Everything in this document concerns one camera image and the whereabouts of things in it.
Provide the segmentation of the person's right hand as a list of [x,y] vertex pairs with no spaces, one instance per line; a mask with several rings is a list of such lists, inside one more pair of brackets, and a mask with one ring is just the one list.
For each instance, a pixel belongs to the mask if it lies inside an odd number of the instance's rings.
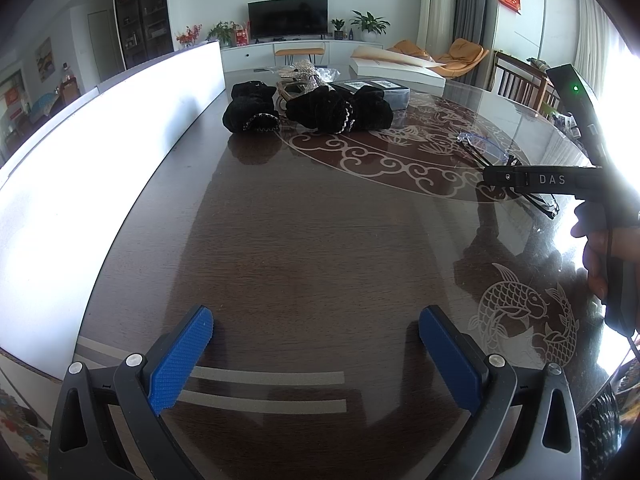
[[612,308],[611,270],[605,269],[608,256],[634,266],[634,284],[639,287],[639,227],[619,226],[612,230],[596,229],[591,218],[602,209],[601,204],[582,203],[575,209],[578,222],[572,227],[576,238],[587,237],[582,263],[588,271],[589,289]]

